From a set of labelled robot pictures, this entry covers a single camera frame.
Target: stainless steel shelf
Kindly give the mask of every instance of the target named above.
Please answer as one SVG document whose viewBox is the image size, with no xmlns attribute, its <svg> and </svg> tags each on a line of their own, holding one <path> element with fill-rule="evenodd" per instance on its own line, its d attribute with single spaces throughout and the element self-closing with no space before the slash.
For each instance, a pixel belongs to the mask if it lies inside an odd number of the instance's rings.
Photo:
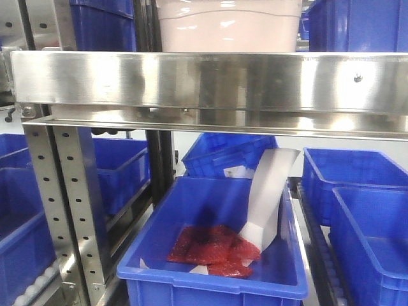
<svg viewBox="0 0 408 306">
<path fill-rule="evenodd" d="M 51 106 L 27 124 L 408 140 L 408 54 L 12 57 L 16 100 Z"/>
</svg>

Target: blue bin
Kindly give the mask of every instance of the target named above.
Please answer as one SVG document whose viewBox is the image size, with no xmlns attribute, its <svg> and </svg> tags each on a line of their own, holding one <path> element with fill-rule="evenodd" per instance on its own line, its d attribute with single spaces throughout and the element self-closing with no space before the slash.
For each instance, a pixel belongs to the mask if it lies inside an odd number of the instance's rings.
<svg viewBox="0 0 408 306">
<path fill-rule="evenodd" d="M 70 0 L 80 51 L 136 51 L 132 0 Z"/>
<path fill-rule="evenodd" d="M 274 136 L 203 133 L 182 161 L 192 177 L 221 178 L 237 166 L 255 170 L 265 149 L 273 148 Z"/>
<path fill-rule="evenodd" d="M 309 40 L 309 16 L 306 13 L 300 18 L 299 33 L 302 40 Z"/>
<path fill-rule="evenodd" d="M 20 134 L 1 134 L 0 135 L 0 157 L 13 153 L 15 151 L 27 148 L 25 135 Z"/>
<path fill-rule="evenodd" d="M 408 303 L 408 193 L 336 188 L 331 244 L 356 306 Z"/>
<path fill-rule="evenodd" d="M 15 151 L 0 157 L 1 168 L 31 168 L 31 156 L 28 149 Z"/>
<path fill-rule="evenodd" d="M 239 232 L 247 220 L 251 181 L 180 177 L 152 214 L 117 272 L 127 280 L 131 306 L 296 306 L 307 280 L 285 190 L 279 234 L 246 280 L 186 273 L 194 266 L 167 262 L 185 226 L 225 224 Z M 140 267 L 140 260 L 149 269 Z"/>
<path fill-rule="evenodd" d="M 0 169 L 0 305 L 12 305 L 55 260 L 32 170 Z"/>
<path fill-rule="evenodd" d="M 317 0 L 308 14 L 310 51 L 408 51 L 407 1 Z"/>
<path fill-rule="evenodd" d="M 320 225 L 330 226 L 334 187 L 408 190 L 408 172 L 376 151 L 305 150 L 302 186 Z"/>
<path fill-rule="evenodd" d="M 115 215 L 150 180 L 147 142 L 95 138 L 94 146 L 105 212 Z"/>
</svg>

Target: metal bar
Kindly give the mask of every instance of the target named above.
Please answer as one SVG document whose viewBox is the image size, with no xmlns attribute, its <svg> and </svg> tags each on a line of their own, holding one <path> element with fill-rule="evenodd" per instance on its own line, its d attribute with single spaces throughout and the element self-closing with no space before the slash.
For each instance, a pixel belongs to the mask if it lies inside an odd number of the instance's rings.
<svg viewBox="0 0 408 306">
<path fill-rule="evenodd" d="M 161 148 L 161 158 L 163 160 L 163 179 L 164 179 L 164 191 L 173 185 L 174 182 L 174 165 L 173 165 L 173 135 L 171 131 L 160 131 L 160 148 Z"/>
<path fill-rule="evenodd" d="M 107 110 L 76 106 L 73 109 L 64 106 L 58 109 L 61 112 L 55 112 L 55 107 L 52 107 L 53 116 L 36 119 L 27 124 L 408 140 L 408 116 L 397 115 L 181 110 L 178 116 L 171 117 L 166 113 L 167 110 L 163 109 L 154 115 L 146 114 L 138 118 L 140 112 L 128 108 Z"/>
<path fill-rule="evenodd" d="M 37 50 L 61 47 L 76 50 L 69 0 L 25 0 Z"/>
<path fill-rule="evenodd" d="M 24 126 L 67 305 L 88 305 L 88 293 L 51 127 Z"/>
<path fill-rule="evenodd" d="M 139 52 L 161 51 L 160 25 L 155 0 L 133 0 L 136 44 Z"/>
<path fill-rule="evenodd" d="M 0 41 L 2 47 L 35 50 L 24 0 L 2 1 L 0 10 Z"/>
<path fill-rule="evenodd" d="M 408 54 L 14 52 L 13 70 L 25 103 L 408 115 Z"/>
<path fill-rule="evenodd" d="M 156 206 L 166 193 L 160 132 L 146 131 L 146 140 L 149 151 L 150 181 L 152 184 L 153 205 Z"/>
<path fill-rule="evenodd" d="M 55 127 L 54 132 L 89 298 L 95 305 L 112 274 L 112 261 L 91 130 Z"/>
</svg>

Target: storage rack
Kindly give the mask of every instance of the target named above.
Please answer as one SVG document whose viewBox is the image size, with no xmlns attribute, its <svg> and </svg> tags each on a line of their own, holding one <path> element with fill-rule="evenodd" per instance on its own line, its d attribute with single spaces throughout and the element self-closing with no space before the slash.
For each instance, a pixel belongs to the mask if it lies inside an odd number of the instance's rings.
<svg viewBox="0 0 408 306">
<path fill-rule="evenodd" d="M 139 50 L 159 49 L 153 5 L 135 1 Z M 126 305 L 115 266 L 151 195 L 157 204 L 171 186 L 165 131 L 408 140 L 408 54 L 76 52 L 67 0 L 2 3 L 0 37 L 0 99 L 24 121 L 61 274 L 33 305 Z M 91 127 L 148 130 L 151 187 L 108 226 Z M 320 227 L 291 181 L 310 279 L 303 304 L 340 306 Z"/>
</svg>

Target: paper label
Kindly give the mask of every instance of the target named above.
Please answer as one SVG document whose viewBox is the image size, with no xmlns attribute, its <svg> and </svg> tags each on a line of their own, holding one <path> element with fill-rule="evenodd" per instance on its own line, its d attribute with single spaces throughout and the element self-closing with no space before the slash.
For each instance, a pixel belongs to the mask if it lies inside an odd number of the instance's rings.
<svg viewBox="0 0 408 306">
<path fill-rule="evenodd" d="M 224 169 L 225 177 L 233 177 L 236 179 L 252 179 L 254 174 L 255 170 L 247 169 L 245 166 L 236 166 Z"/>
</svg>

